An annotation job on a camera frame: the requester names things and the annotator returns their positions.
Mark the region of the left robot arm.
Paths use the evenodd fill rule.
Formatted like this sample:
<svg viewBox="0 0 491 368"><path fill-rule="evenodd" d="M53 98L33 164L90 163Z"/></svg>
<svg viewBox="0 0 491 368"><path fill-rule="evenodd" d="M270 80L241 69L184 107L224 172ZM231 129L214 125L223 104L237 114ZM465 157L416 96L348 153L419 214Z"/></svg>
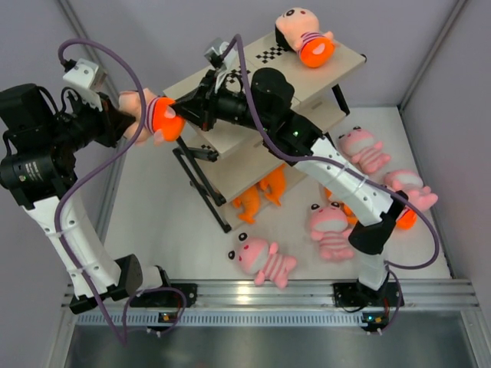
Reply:
<svg viewBox="0 0 491 368"><path fill-rule="evenodd" d="M6 155L1 185L50 239L71 278L73 314L90 311L110 298L126 299L147 292L156 306L171 302L173 287L159 266L144 267L136 255L112 259L104 249L76 186L74 154L92 142L114 147L134 121L97 93L100 107L83 101L81 92L66 87L58 110L51 94L36 84L1 92L1 119Z"/></svg>

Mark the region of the orange shark plush under shelf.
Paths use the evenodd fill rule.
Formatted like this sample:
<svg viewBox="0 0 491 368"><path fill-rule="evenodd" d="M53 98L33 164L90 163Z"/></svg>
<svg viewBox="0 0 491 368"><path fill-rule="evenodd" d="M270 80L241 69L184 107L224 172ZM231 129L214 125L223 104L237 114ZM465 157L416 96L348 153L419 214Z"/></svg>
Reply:
<svg viewBox="0 0 491 368"><path fill-rule="evenodd" d="M235 209L242 208L242 211L237 214L238 219L248 224L254 224L255 215L261 206L261 198L257 186L251 186L241 195L233 199L232 206Z"/></svg>

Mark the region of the boy doll orange shorts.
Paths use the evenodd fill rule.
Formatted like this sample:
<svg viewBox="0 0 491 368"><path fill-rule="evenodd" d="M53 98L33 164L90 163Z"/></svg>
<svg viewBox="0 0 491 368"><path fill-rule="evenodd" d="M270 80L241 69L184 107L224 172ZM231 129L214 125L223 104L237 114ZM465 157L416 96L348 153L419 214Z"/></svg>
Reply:
<svg viewBox="0 0 491 368"><path fill-rule="evenodd" d="M176 141L186 121L172 108L175 101L168 97L157 96L148 88L143 89L143 95L146 101L147 120L135 144L141 145L151 137L155 146L164 142ZM120 92L119 110L135 118L135 122L124 132L124 137L131 139L137 131L142 114L140 95L136 91Z"/></svg>

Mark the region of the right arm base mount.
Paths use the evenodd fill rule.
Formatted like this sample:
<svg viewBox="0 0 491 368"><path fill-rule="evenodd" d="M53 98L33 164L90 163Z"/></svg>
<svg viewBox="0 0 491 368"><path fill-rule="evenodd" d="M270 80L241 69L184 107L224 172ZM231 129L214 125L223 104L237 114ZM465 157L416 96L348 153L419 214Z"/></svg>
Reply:
<svg viewBox="0 0 491 368"><path fill-rule="evenodd" d="M405 305L402 292L392 281L374 291L359 282L338 282L333 284L334 304L347 311L361 311L366 307L400 307Z"/></svg>

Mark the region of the pink striped frog plush middle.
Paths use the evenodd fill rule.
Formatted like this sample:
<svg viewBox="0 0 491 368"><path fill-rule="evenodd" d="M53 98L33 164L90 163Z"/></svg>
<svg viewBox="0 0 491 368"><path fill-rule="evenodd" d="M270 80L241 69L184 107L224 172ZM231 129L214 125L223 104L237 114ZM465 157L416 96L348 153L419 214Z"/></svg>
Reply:
<svg viewBox="0 0 491 368"><path fill-rule="evenodd" d="M341 205L332 202L321 207L314 203L310 210L310 236L318 243L320 257L326 261L336 262L352 259L354 250L348 241L351 228Z"/></svg>

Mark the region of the black-haired boy doll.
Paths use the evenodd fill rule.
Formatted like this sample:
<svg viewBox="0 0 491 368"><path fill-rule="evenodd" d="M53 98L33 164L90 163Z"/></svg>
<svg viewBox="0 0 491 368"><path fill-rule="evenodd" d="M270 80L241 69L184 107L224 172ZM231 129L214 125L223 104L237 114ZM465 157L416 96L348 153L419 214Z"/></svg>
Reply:
<svg viewBox="0 0 491 368"><path fill-rule="evenodd" d="M396 228L400 230L410 230L417 222L417 214L406 207L396 220Z"/></svg>

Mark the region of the boy doll on shelf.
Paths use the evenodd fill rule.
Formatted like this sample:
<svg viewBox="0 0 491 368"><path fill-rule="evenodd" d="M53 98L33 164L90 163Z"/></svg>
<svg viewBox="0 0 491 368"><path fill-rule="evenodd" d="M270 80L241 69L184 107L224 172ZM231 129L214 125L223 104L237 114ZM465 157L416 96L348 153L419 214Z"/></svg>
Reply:
<svg viewBox="0 0 491 368"><path fill-rule="evenodd" d="M322 32L318 17L301 7L290 8L277 17L275 40L286 51L296 53L300 62L310 68L326 64L337 47L334 34Z"/></svg>

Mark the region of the orange shark plush on floor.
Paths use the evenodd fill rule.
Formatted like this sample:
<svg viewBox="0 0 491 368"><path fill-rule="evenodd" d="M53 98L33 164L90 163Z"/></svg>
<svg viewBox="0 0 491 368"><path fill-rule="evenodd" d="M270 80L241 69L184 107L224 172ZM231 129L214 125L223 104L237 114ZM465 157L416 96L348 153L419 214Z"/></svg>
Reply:
<svg viewBox="0 0 491 368"><path fill-rule="evenodd" d="M340 205L341 210L347 216L348 223L350 225L355 225L358 222L356 215L351 211L351 209L342 202L336 195L334 195L328 188L324 187L324 192L326 198L329 202L337 202Z"/></svg>

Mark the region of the pink striped frog plush right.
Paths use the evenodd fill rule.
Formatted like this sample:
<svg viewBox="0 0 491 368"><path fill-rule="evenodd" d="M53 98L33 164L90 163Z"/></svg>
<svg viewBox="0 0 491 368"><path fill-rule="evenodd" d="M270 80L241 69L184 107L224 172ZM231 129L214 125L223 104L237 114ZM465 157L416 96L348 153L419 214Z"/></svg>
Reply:
<svg viewBox="0 0 491 368"><path fill-rule="evenodd" d="M438 201L438 195L429 186L423 184L421 177L413 171L399 169L388 172L384 176L384 184L394 191L407 194L408 201L417 209L424 212Z"/></svg>

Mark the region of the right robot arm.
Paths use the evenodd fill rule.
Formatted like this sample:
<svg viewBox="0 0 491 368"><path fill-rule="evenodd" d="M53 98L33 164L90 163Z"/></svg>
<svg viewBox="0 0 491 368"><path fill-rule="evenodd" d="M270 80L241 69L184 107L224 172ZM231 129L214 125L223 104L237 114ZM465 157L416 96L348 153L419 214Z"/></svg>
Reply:
<svg viewBox="0 0 491 368"><path fill-rule="evenodd" d="M269 152L331 190L356 215L348 237L360 255L359 298L376 304L384 298L389 280L382 255L407 196L378 185L362 175L307 117L291 109L295 88L274 68L242 76L242 91L217 87L217 72L209 70L199 85L178 98L176 114L203 131L218 120L259 132Z"/></svg>

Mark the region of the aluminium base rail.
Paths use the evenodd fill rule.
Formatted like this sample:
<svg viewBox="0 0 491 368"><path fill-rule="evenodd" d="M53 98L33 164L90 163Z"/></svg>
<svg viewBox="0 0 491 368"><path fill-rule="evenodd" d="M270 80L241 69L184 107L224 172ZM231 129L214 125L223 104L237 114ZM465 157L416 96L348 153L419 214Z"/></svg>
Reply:
<svg viewBox="0 0 491 368"><path fill-rule="evenodd" d="M328 307L334 306L329 281L290 281L282 290L272 283L255 286L251 281L197 283L197 307ZM470 282L457 279L401 280L399 291L405 307L450 310L478 307Z"/></svg>

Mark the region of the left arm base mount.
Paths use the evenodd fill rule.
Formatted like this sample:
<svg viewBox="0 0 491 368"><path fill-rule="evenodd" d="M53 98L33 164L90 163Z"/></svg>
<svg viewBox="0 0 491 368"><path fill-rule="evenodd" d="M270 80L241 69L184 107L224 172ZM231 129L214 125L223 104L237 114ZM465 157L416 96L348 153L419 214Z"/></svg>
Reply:
<svg viewBox="0 0 491 368"><path fill-rule="evenodd" d="M194 283L173 283L173 288L180 290L186 297L186 302L183 302L181 296L175 291L153 291L143 293L135 297L131 302L132 308L178 308L185 305L191 307L196 303L198 294L198 285Z"/></svg>

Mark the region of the beige three-tier shelf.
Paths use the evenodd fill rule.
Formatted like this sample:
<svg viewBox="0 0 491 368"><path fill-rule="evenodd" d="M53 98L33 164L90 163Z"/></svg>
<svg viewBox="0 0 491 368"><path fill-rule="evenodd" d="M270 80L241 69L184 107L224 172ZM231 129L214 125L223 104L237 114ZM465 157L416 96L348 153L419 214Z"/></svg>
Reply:
<svg viewBox="0 0 491 368"><path fill-rule="evenodd" d="M260 69L270 67L285 76L294 87L291 109L308 118L326 133L348 114L349 108L338 83L366 61L364 55L340 45L334 56L318 68L306 67L298 56L286 51L268 34L244 48L248 78L255 80ZM238 209L232 205L252 185L283 163L263 145L255 124L242 126L218 119L211 130L193 124L197 135L178 139L173 150L195 187L219 223L228 233L240 225Z"/></svg>

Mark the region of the pink striped frog plush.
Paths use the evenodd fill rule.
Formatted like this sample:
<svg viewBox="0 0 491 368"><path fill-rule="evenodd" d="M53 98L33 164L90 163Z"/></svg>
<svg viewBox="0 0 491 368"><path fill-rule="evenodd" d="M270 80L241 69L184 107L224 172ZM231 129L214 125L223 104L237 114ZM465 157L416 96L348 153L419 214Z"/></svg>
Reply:
<svg viewBox="0 0 491 368"><path fill-rule="evenodd" d="M421 177L413 171L399 169L388 172L384 176L384 184L394 191L407 194L408 201L417 209L424 212L438 201L438 195L429 186L423 184Z"/></svg>
<svg viewBox="0 0 491 368"><path fill-rule="evenodd" d="M384 144L373 133L359 126L338 137L338 145L353 164L365 174L374 174L391 161Z"/></svg>
<svg viewBox="0 0 491 368"><path fill-rule="evenodd" d="M245 232L239 234L238 240L238 245L228 252L227 258L252 276L255 286L271 281L278 289L287 287L290 274L298 264L296 257L281 253L275 241L251 237Z"/></svg>
<svg viewBox="0 0 491 368"><path fill-rule="evenodd" d="M336 262L352 259L354 250L348 241L351 228L341 205L332 202L321 207L314 203L310 210L310 236L318 243L320 257L326 261Z"/></svg>

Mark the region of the pink striped frog plush front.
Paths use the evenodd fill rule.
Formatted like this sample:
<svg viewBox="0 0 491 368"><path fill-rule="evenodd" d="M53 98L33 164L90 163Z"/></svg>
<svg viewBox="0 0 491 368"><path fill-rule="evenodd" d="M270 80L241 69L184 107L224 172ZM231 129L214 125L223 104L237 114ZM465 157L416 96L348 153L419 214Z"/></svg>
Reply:
<svg viewBox="0 0 491 368"><path fill-rule="evenodd" d="M290 274L298 264L296 257L281 253L275 241L251 237L245 232L239 234L238 240L238 245L228 252L227 258L252 276L255 286L271 281L278 289L287 287Z"/></svg>

